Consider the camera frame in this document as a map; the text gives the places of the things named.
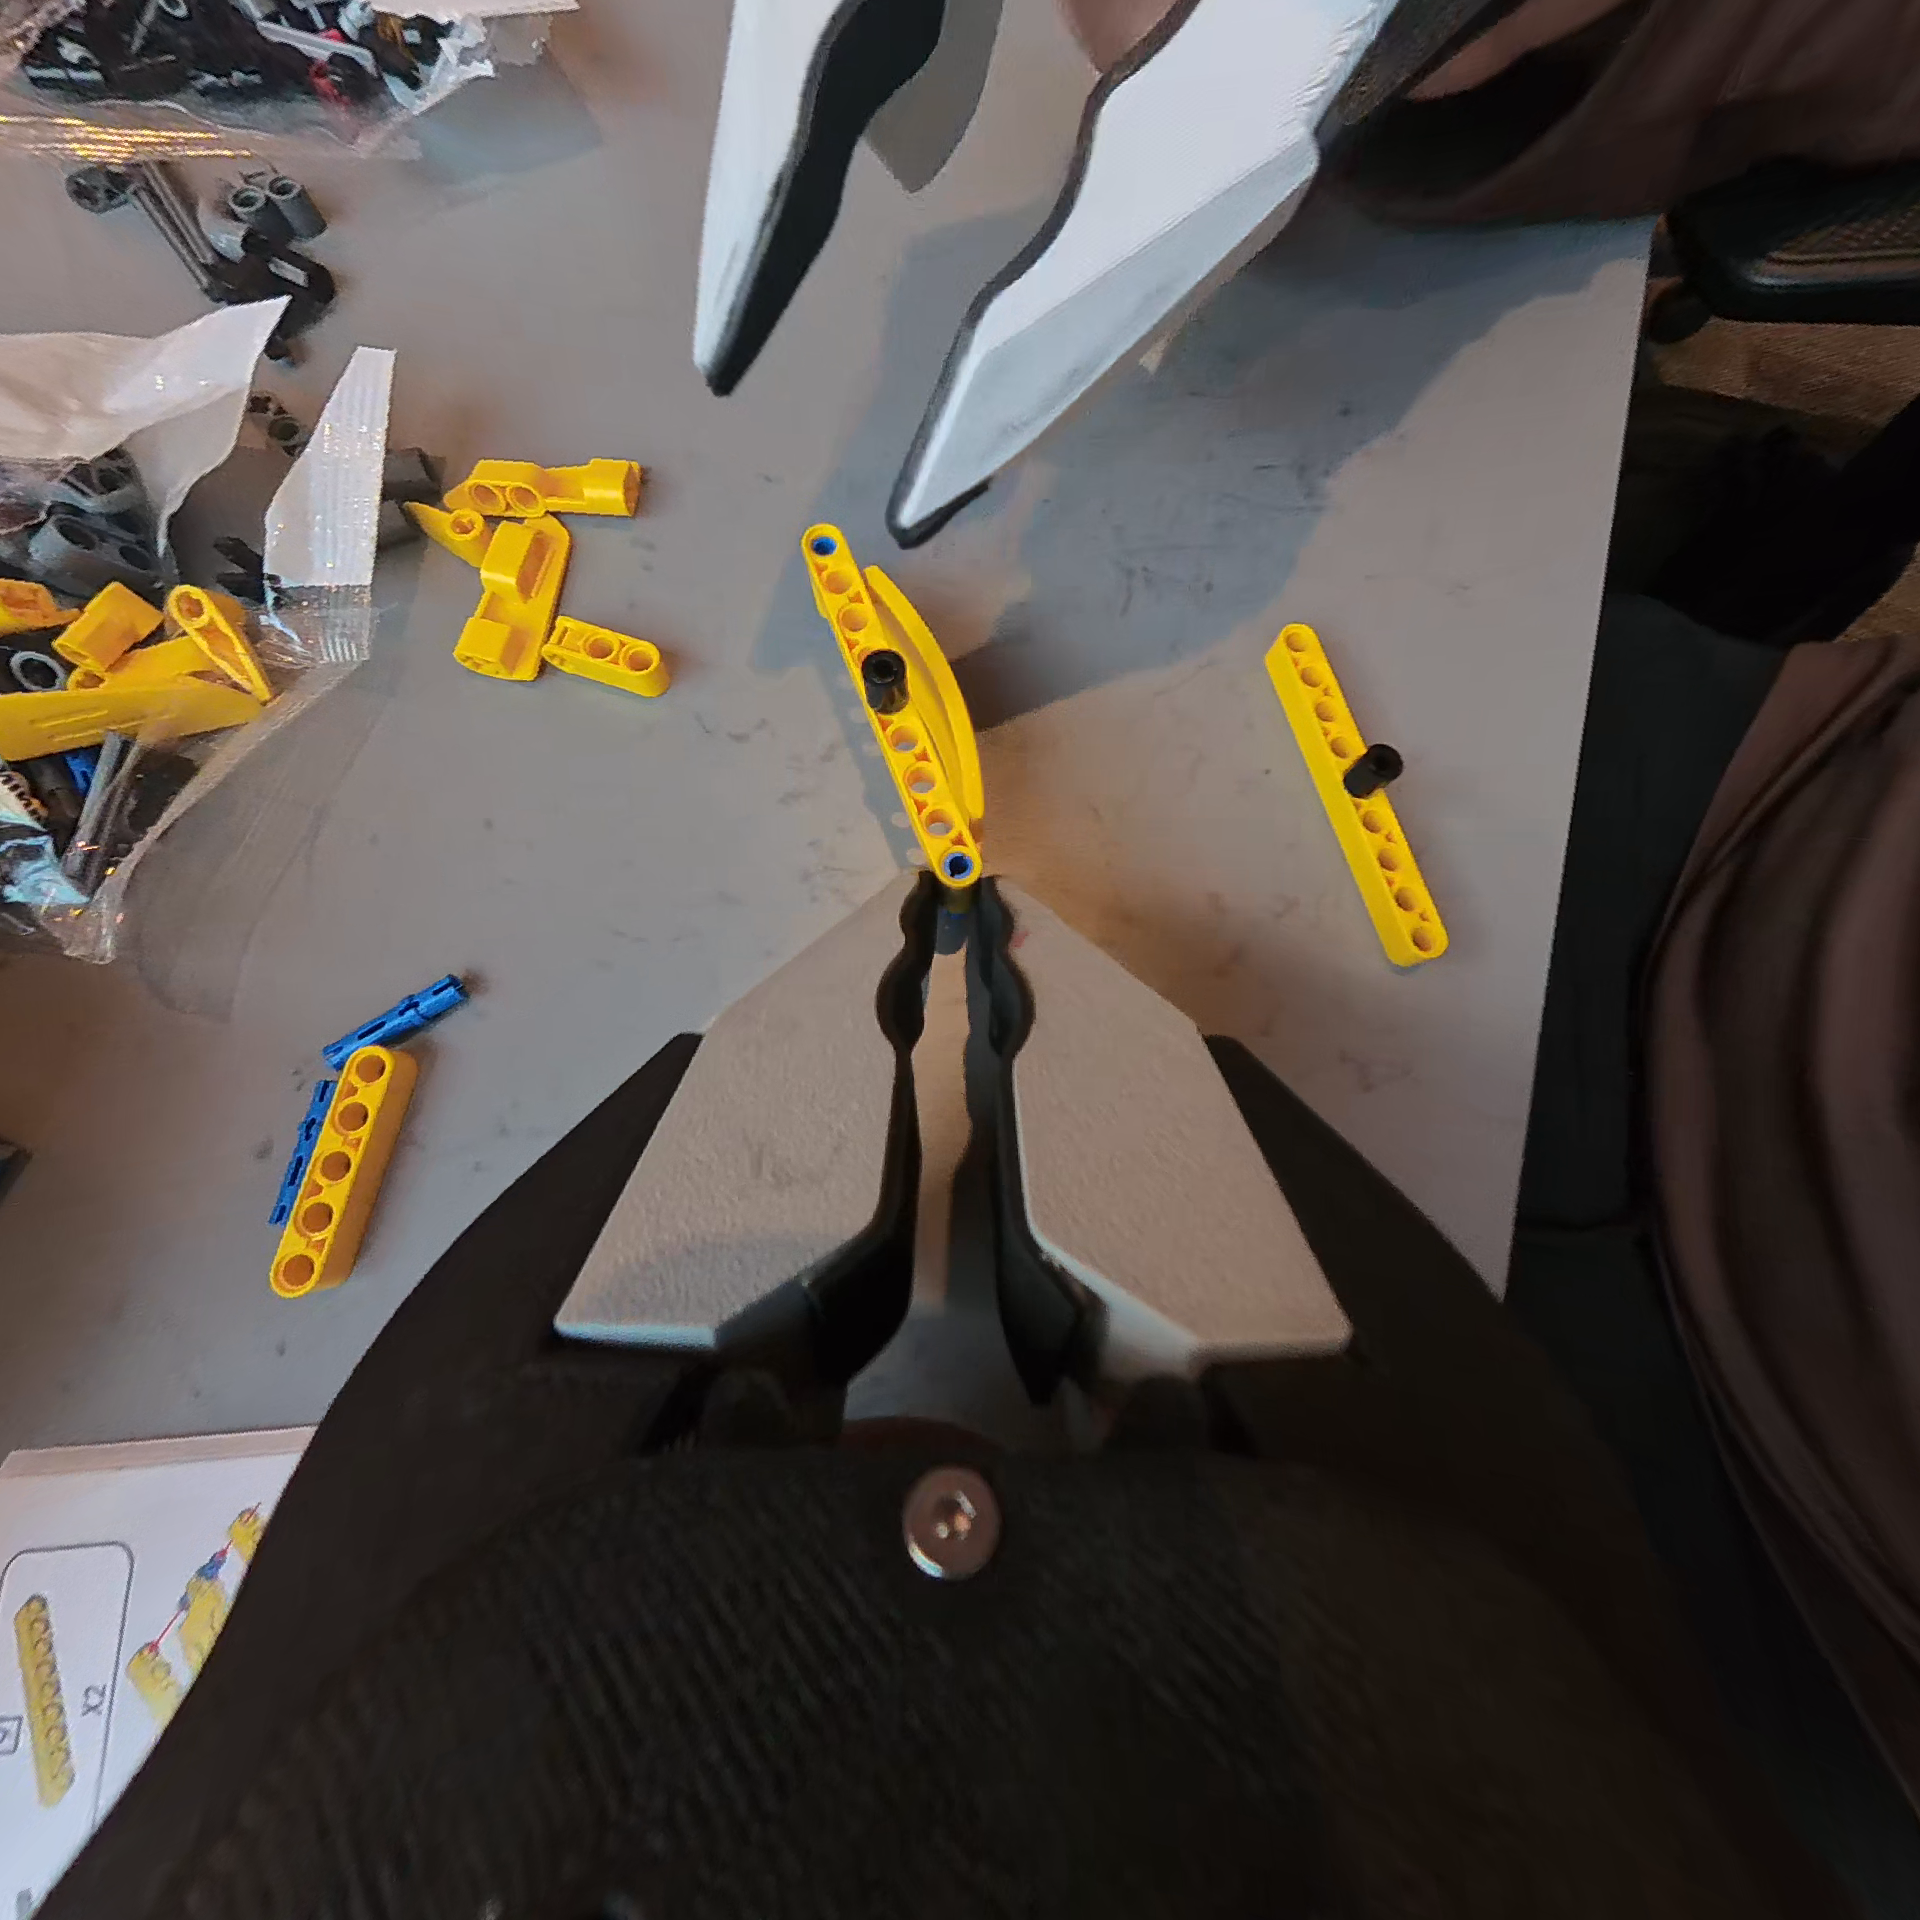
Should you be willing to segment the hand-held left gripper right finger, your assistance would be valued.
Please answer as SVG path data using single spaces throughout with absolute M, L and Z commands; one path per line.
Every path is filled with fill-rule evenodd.
M 1197 1026 L 1007 881 L 981 883 L 970 953 L 1023 1392 L 1343 1353 L 1354 1323 Z

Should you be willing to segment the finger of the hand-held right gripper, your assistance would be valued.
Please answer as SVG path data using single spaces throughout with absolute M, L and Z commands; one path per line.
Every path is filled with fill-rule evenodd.
M 751 369 L 824 248 L 858 143 L 941 31 L 941 2 L 734 2 L 693 320 L 712 395 Z
M 1195 2 L 1095 84 L 1061 198 L 967 307 L 890 502 L 923 545 L 1284 226 L 1391 2 Z

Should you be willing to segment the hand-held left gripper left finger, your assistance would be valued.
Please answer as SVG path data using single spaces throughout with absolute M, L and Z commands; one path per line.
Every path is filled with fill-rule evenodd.
M 699 1039 L 558 1334 L 876 1355 L 912 1290 L 920 1030 L 923 875 L 900 874 Z

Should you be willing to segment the long yellow nine-hole beam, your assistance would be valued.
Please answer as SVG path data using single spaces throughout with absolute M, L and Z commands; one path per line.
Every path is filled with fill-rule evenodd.
M 1388 794 L 1404 758 L 1367 740 L 1311 626 L 1288 622 L 1264 657 L 1311 791 L 1373 926 L 1383 958 L 1415 969 L 1448 948 L 1432 895 Z

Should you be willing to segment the yellow beam black pin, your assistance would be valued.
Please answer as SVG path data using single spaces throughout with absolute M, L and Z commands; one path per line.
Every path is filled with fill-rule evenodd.
M 814 607 L 831 631 L 923 865 L 949 904 L 964 906 L 988 872 L 982 846 L 973 856 L 970 832 L 955 820 L 957 808 L 947 794 L 939 764 L 923 745 L 902 654 L 885 631 L 864 568 L 848 535 L 828 521 L 804 531 L 800 553 Z

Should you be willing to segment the yellow curved panel blue pins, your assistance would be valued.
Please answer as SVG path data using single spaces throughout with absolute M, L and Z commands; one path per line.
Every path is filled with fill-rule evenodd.
M 882 568 L 864 568 L 862 575 L 885 631 L 894 635 L 896 650 L 902 654 L 923 745 L 939 764 L 947 794 L 957 808 L 955 820 L 967 830 L 973 856 L 978 856 L 986 826 L 986 778 L 967 699 L 943 648 L 899 584 Z

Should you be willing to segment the grey desk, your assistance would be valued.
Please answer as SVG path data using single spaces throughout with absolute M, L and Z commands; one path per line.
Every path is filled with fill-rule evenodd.
M 1395 231 L 1319 198 L 1144 367 L 920 552 L 879 512 L 973 289 L 1037 226 L 1091 73 L 1007 6 L 906 195 L 872 155 L 725 401 L 690 364 L 730 15 L 582 6 L 419 163 L 314 160 L 343 299 L 276 387 L 395 351 L 394 428 L 631 457 L 566 607 L 671 657 L 658 704 L 503 689 L 451 555 L 384 559 L 372 658 L 149 856 L 117 964 L 5 953 L 5 1450 L 314 1424 L 406 1290 L 664 1040 L 910 851 L 811 614 L 839 521 L 951 654 L 988 846 L 1242 1040 L 1504 1284 L 1648 230 Z M 1264 672 L 1311 626 L 1448 936 L 1386 961 Z M 356 1266 L 285 1303 L 272 1210 L 325 1044 L 459 974 Z

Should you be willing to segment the short yellow beam blue pin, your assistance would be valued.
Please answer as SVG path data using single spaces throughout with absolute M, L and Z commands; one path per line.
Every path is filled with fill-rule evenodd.
M 413 1102 L 419 1058 L 408 1044 L 466 1002 L 463 976 L 446 974 L 325 1044 L 325 1075 L 272 1210 L 276 1299 L 293 1303 L 347 1283 Z

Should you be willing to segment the black mesh chair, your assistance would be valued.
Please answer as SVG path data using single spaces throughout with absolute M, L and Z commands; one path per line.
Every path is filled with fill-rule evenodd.
M 1671 286 L 1643 329 L 1677 345 L 1709 320 L 1918 326 L 1918 160 L 1867 169 L 1779 160 L 1663 217 Z

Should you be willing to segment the yellow L-shaped piece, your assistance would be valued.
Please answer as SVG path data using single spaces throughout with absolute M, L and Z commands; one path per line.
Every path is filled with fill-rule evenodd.
M 503 520 L 478 562 L 483 591 L 453 644 L 458 665 L 494 681 L 534 681 L 566 562 L 568 531 L 562 520 Z

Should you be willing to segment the short yellow three-hole beam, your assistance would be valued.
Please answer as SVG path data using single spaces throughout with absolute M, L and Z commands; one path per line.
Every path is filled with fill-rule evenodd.
M 541 662 L 573 679 L 640 699 L 656 699 L 670 689 L 667 662 L 653 642 L 573 616 L 559 616 L 552 622 Z

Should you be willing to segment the loose black connector parts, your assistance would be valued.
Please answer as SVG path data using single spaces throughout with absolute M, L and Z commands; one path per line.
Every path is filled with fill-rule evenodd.
M 67 198 L 96 217 L 138 209 L 186 265 L 210 305 L 282 299 L 264 354 L 276 369 L 300 360 L 306 336 L 338 299 L 330 268 L 291 235 L 231 211 L 204 211 L 165 160 L 84 163 L 64 172 Z

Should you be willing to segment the plastic bag of black parts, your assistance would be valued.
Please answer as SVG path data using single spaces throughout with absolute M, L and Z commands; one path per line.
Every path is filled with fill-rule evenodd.
M 499 64 L 470 6 L 7 2 L 2 144 L 48 160 L 380 154 Z

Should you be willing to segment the open white instruction manual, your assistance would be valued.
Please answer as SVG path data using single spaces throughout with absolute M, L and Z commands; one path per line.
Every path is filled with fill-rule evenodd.
M 5 1916 L 34 1916 L 152 1752 L 311 1433 L 5 1459 Z

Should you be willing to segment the plastic bag of yellow parts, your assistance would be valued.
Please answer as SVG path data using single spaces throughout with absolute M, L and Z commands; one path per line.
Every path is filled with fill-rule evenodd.
M 394 351 L 354 348 L 247 545 L 254 578 L 173 540 L 291 307 L 5 336 L 5 926 L 61 955 L 112 961 L 158 841 L 370 657 Z

